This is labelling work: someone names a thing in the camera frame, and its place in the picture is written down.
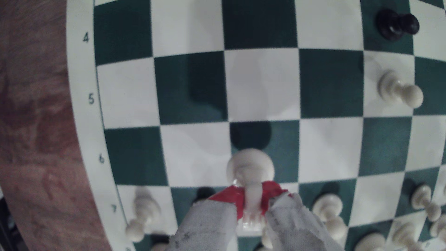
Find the grey red-tipped gripper finger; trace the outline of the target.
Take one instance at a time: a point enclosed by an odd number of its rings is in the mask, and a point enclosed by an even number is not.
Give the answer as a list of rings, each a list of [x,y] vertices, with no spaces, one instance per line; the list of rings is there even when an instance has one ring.
[[[244,188],[229,186],[188,211],[167,251],[226,251],[243,216]]]
[[[262,183],[266,232],[274,251],[342,251],[324,223],[302,202],[297,192],[274,181]]]

